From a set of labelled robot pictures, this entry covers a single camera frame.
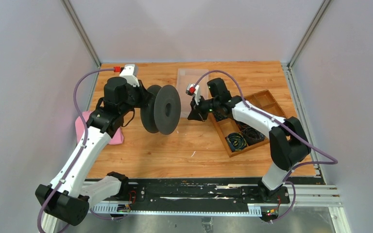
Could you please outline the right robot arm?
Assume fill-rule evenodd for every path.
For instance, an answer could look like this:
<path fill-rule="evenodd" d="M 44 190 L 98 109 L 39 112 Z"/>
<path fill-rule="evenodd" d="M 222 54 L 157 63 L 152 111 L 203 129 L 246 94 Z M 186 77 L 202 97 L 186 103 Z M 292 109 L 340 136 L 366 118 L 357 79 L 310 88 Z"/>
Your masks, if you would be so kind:
<path fill-rule="evenodd" d="M 217 111 L 264 135 L 269 141 L 272 165 L 259 181 L 256 193 L 264 202 L 273 201 L 289 172 L 311 152 L 299 119 L 275 116 L 241 96 L 232 96 L 221 78 L 208 81 L 207 86 L 211 93 L 207 100 L 198 84 L 187 86 L 186 93 L 192 97 L 188 119 L 204 121 L 209 113 Z"/>

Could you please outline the dark grey perforated spool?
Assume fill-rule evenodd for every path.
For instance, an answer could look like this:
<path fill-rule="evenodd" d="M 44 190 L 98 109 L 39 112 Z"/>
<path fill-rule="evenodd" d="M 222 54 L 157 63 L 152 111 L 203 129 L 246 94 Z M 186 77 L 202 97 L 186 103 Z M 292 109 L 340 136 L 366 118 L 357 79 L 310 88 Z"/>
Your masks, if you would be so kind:
<path fill-rule="evenodd" d="M 147 91 L 152 96 L 140 110 L 143 127 L 149 133 L 173 133 L 181 114 L 181 100 L 177 89 L 172 85 L 152 85 Z"/>

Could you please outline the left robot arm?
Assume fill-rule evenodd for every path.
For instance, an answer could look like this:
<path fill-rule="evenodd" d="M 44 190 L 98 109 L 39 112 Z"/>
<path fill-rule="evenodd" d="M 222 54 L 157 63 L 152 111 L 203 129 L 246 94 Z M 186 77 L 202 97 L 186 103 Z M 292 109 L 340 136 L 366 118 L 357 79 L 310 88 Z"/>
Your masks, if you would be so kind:
<path fill-rule="evenodd" d="M 109 172 L 89 186 L 83 183 L 100 152 L 123 126 L 124 116 L 136 108 L 152 106 L 156 94 L 142 82 L 131 85 L 124 77 L 108 79 L 103 92 L 104 97 L 84 122 L 84 134 L 64 167 L 50 184 L 41 184 L 35 191 L 41 204 L 39 226 L 43 213 L 76 226 L 104 199 L 113 196 L 125 200 L 129 196 L 128 178 L 117 172 Z"/>

